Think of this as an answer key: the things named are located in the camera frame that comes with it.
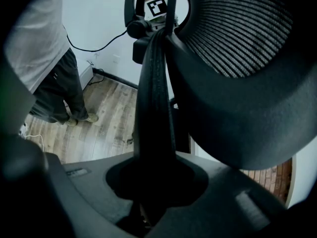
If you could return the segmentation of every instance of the ribbed fabric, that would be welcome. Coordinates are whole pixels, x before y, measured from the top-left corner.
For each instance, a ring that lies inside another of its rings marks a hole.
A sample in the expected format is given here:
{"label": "ribbed fabric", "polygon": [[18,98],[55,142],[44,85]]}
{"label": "ribbed fabric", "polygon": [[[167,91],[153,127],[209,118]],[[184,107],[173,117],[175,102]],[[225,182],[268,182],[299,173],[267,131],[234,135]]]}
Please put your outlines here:
{"label": "ribbed fabric", "polygon": [[183,42],[216,72],[246,77],[282,48],[292,15],[279,0],[200,0],[195,30]]}

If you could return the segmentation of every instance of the black baseboard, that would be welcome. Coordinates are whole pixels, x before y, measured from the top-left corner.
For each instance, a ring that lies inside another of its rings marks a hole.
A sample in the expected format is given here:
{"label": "black baseboard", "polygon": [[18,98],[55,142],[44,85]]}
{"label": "black baseboard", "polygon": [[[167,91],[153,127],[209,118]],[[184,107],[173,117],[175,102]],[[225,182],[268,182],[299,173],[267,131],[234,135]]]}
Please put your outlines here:
{"label": "black baseboard", "polygon": [[111,75],[111,74],[109,74],[107,72],[104,72],[104,71],[102,71],[100,69],[93,68],[93,73],[99,74],[99,75],[107,77],[107,78],[110,78],[110,79],[112,79],[114,81],[117,81],[119,83],[125,84],[125,85],[130,86],[130,87],[132,87],[134,89],[138,89],[138,85],[136,85],[136,84],[134,84],[134,83],[132,83],[132,82],[130,82],[128,80],[122,79],[120,77]]}

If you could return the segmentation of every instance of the sneaker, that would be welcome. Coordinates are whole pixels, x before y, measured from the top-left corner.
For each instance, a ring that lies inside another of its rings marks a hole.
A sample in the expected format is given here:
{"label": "sneaker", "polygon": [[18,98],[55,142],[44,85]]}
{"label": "sneaker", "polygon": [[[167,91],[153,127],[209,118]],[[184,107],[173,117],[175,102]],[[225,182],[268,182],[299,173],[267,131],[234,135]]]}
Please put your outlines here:
{"label": "sneaker", "polygon": [[88,122],[97,122],[99,119],[98,115],[93,114],[93,113],[88,113],[88,118],[85,119],[84,121],[88,121]]}
{"label": "sneaker", "polygon": [[77,123],[78,121],[73,118],[69,118],[68,121],[66,122],[67,126],[69,127],[75,127]]}

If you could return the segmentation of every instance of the person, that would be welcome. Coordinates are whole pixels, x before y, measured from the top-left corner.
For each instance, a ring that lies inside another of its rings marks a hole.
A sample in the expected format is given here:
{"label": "person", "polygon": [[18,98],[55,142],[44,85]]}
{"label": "person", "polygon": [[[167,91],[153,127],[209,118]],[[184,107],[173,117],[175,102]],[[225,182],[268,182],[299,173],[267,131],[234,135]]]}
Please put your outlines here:
{"label": "person", "polygon": [[62,0],[29,3],[12,28],[4,53],[19,79],[36,97],[31,115],[68,126],[98,120],[85,108],[76,57],[62,24]]}

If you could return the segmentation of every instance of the black cable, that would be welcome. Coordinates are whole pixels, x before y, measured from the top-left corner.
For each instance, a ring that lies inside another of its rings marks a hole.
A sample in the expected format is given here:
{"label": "black cable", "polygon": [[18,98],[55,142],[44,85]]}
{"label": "black cable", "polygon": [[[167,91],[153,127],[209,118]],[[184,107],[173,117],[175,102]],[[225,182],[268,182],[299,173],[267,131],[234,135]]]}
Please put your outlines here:
{"label": "black cable", "polygon": [[97,82],[91,82],[91,83],[88,83],[88,85],[92,85],[92,84],[96,84],[96,83],[100,83],[100,82],[103,82],[103,80],[105,79],[105,76],[103,76],[102,80],[100,81],[97,81]]}
{"label": "black cable", "polygon": [[120,35],[114,37],[111,41],[108,42],[107,45],[105,45],[103,48],[98,49],[98,50],[84,50],[84,49],[80,49],[80,48],[78,48],[78,47],[75,47],[75,46],[72,44],[72,42],[70,41],[70,39],[69,39],[69,37],[68,37],[68,34],[67,34],[67,39],[68,39],[69,43],[71,44],[71,46],[72,46],[73,48],[77,49],[77,50],[86,51],[86,52],[98,52],[98,51],[100,51],[100,50],[105,49],[111,42],[113,42],[115,39],[121,37],[121,36],[124,35],[126,32],[127,32],[127,30],[125,30],[122,34],[120,34]]}

